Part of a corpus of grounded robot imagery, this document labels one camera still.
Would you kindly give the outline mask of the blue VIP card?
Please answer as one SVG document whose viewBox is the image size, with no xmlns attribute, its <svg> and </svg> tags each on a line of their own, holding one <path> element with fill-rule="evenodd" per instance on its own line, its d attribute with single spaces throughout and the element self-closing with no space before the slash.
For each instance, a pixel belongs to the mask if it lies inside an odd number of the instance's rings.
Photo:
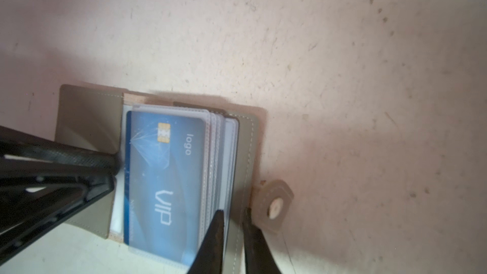
<svg viewBox="0 0 487 274">
<path fill-rule="evenodd" d="M 131 110 L 126 115 L 124 242 L 191 265 L 199 247 L 207 123 Z"/>
</svg>

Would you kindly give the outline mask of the grey leather card holder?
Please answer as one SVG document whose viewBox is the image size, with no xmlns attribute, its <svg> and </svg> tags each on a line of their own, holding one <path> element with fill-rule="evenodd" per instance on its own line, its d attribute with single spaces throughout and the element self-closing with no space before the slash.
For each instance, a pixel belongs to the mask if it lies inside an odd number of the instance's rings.
<svg viewBox="0 0 487 274">
<path fill-rule="evenodd" d="M 155 95 L 129 91 L 100 90 L 64 84 L 60 89 L 55 140 L 89 150 L 117 153 L 122 142 L 125 105 L 168 105 L 201 109 L 201 105 L 167 100 Z M 262 233 L 277 232 L 289 210 L 294 194 L 286 182 L 274 180 L 254 188 L 254 162 L 259 140 L 259 119 L 247 112 L 210 108 L 210 112 L 238 122 L 235 177 L 232 181 L 229 234 L 224 249 L 223 273 L 239 273 L 245 266 L 242 221 L 251 209 L 252 223 Z"/>
</svg>

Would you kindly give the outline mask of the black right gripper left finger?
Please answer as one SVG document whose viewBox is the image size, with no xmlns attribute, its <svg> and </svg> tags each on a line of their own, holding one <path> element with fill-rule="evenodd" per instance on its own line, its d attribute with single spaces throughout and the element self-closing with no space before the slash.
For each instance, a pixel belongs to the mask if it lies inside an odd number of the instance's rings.
<svg viewBox="0 0 487 274">
<path fill-rule="evenodd" d="M 224 211 L 217 210 L 187 274 L 221 274 L 224 253 Z"/>
</svg>

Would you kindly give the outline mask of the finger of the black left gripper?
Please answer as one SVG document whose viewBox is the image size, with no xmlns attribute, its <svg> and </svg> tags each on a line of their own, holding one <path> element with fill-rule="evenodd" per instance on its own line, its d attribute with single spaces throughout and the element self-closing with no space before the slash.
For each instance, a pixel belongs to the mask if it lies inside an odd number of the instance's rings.
<svg viewBox="0 0 487 274">
<path fill-rule="evenodd" d="M 115 154 L 73 147 L 1 127 L 1 155 L 9 155 L 56 164 L 108 169 L 113 175 L 119 171 L 120 162 Z"/>
<path fill-rule="evenodd" d="M 1 181 L 1 264 L 113 190 L 111 176 Z"/>
</svg>

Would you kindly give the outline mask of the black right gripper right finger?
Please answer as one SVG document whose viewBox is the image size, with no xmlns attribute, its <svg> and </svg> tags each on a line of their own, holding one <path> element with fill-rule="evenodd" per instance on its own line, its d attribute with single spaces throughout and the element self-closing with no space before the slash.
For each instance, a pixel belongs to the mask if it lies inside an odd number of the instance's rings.
<svg viewBox="0 0 487 274">
<path fill-rule="evenodd" d="M 265 236 L 252 223 L 250 208 L 245 210 L 242 229 L 246 274 L 281 274 Z"/>
</svg>

